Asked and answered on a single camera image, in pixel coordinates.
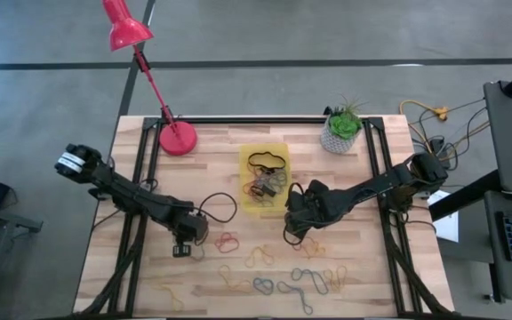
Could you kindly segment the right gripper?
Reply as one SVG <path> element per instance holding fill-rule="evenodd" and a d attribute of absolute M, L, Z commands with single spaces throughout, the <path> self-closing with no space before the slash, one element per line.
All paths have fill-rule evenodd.
<path fill-rule="evenodd" d="M 311 228 L 324 228 L 334 223 L 312 191 L 303 190 L 298 182 L 288 189 L 284 215 L 284 240 L 286 243 L 302 243 Z"/>

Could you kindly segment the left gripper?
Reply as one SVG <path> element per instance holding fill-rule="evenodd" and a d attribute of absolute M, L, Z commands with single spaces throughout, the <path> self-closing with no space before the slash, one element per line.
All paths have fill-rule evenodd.
<path fill-rule="evenodd" d="M 208 235 L 208 220 L 201 214 L 178 210 L 171 220 L 169 229 L 178 244 L 200 245 Z M 188 244 L 174 245 L 172 248 L 173 258 L 189 257 L 190 255 L 191 246 Z"/>

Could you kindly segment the yellow rubber band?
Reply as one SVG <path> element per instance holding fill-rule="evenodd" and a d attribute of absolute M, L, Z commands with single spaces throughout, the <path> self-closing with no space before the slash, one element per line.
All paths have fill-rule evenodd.
<path fill-rule="evenodd" d="M 348 275 L 348 269 L 346 266 L 338 266 L 336 269 L 326 269 L 324 271 L 324 276 L 329 282 L 329 285 L 331 286 L 332 290 L 335 292 L 339 292 L 341 289 L 344 288 L 346 284 L 346 279 Z"/>
<path fill-rule="evenodd" d="M 266 251 L 265 246 L 254 247 L 248 257 L 244 260 L 244 265 L 247 268 L 254 268 L 258 260 L 267 266 L 271 266 L 275 263 L 275 257 Z"/>
<path fill-rule="evenodd" d="M 304 253 L 306 253 L 308 259 L 322 256 L 326 252 L 325 248 L 311 237 L 306 239 L 306 243 L 304 243 L 301 248 L 304 250 Z"/>
<path fill-rule="evenodd" d="M 154 288 L 160 291 L 165 291 L 170 295 L 173 311 L 181 312 L 184 309 L 184 302 L 177 297 L 177 295 L 175 294 L 174 290 L 171 287 L 161 284 L 155 284 Z"/>
<path fill-rule="evenodd" d="M 228 265 L 221 265 L 218 274 L 231 292 L 251 293 L 252 283 L 248 280 L 241 280 L 234 283 L 231 278 L 231 269 Z"/>

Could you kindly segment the large black rubber band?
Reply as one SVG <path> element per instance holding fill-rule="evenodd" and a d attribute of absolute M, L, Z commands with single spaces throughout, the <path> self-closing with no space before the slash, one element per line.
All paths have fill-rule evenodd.
<path fill-rule="evenodd" d="M 258 156 L 270 156 L 271 158 L 273 158 L 275 160 L 279 160 L 280 164 L 279 165 L 266 165 L 266 164 L 262 164 L 262 163 L 256 163 L 255 158 Z M 256 169 L 260 169 L 263 172 L 274 172 L 276 170 L 283 170 L 286 166 L 286 161 L 281 156 L 273 154 L 269 151 L 265 151 L 265 152 L 256 152 L 256 153 L 250 154 L 248 156 L 248 165 L 250 165 L 251 167 L 254 167 Z"/>

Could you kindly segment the yellow plastic bin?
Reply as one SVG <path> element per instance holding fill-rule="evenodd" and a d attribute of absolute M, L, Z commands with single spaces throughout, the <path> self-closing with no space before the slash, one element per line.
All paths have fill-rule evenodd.
<path fill-rule="evenodd" d="M 276 195 L 274 197 L 264 196 L 264 199 L 268 199 L 274 202 L 274 207 L 251 207 L 248 205 L 248 201 L 252 198 L 246 194 L 247 185 L 252 183 L 254 176 L 257 172 L 260 172 L 260 169 L 256 169 L 248 165 L 248 156 L 252 153 L 256 152 L 265 152 L 269 151 L 273 154 L 281 156 L 286 161 L 286 166 L 284 171 L 287 174 L 287 184 L 283 187 L 274 187 L 269 185 L 276 191 Z M 271 158 L 270 156 L 258 156 L 255 158 L 256 163 L 262 163 L 266 165 L 279 165 L 280 161 Z M 291 165 L 290 165 L 290 155 L 288 146 L 285 143 L 262 143 L 262 144 L 245 144 L 242 145 L 239 149 L 239 180 L 240 180 L 240 205 L 242 206 L 245 212 L 248 212 L 252 215 L 257 215 L 261 213 L 265 214 L 281 214 L 281 211 L 284 208 L 284 204 L 287 200 L 288 196 L 288 188 L 292 183 L 292 174 L 291 174 Z"/>

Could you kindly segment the white potted succulent plant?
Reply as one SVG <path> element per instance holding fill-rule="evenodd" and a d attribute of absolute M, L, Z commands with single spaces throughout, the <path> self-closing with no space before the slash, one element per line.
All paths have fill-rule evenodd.
<path fill-rule="evenodd" d="M 341 96 L 343 101 L 332 108 L 332 113 L 326 116 L 320 134 L 320 144 L 328 152 L 342 155 L 353 146 L 358 134 L 363 128 L 363 120 L 357 114 L 364 105 L 359 99 L 348 100 Z"/>

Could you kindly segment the white paper sheet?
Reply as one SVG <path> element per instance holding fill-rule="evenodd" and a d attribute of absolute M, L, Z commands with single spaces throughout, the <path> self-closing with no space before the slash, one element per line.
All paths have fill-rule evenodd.
<path fill-rule="evenodd" d="M 449 195 L 448 192 L 443 190 L 437 190 L 431 194 L 427 200 L 428 205 L 432 205 L 439 200 L 446 198 Z M 439 220 L 433 222 L 433 226 L 436 228 L 436 236 L 443 240 L 458 243 L 459 242 L 459 213 L 453 212 Z"/>

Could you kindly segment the black power adapter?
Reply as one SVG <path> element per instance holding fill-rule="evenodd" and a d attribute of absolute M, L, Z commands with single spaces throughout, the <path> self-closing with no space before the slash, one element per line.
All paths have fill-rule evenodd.
<path fill-rule="evenodd" d="M 448 159 L 448 151 L 446 150 L 446 143 L 444 138 L 432 138 L 429 140 L 430 150 L 436 155 L 436 157 L 440 160 L 440 164 L 446 170 L 451 168 L 451 162 Z"/>

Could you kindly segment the black diagonal beam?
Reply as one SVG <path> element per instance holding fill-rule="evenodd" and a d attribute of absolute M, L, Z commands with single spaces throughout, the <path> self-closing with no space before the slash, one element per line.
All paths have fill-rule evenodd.
<path fill-rule="evenodd" d="M 432 221 L 440 220 L 459 209 L 483 198 L 488 191 L 501 191 L 500 175 L 497 170 L 485 174 L 478 180 L 451 193 L 429 206 Z"/>

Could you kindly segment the red desk lamp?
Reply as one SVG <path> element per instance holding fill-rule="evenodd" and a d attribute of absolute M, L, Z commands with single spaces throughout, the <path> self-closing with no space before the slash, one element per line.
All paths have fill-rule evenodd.
<path fill-rule="evenodd" d="M 131 15 L 125 0 L 101 0 L 102 6 L 111 24 L 109 31 L 109 46 L 112 52 L 131 47 L 140 70 L 145 74 L 150 86 L 159 101 L 162 115 L 167 125 L 158 135 L 158 143 L 163 151 L 170 156 L 184 156 L 190 153 L 197 144 L 196 129 L 192 124 L 177 121 L 164 101 L 155 79 L 152 77 L 150 66 L 142 50 L 141 43 L 147 42 L 154 34 L 142 22 Z"/>

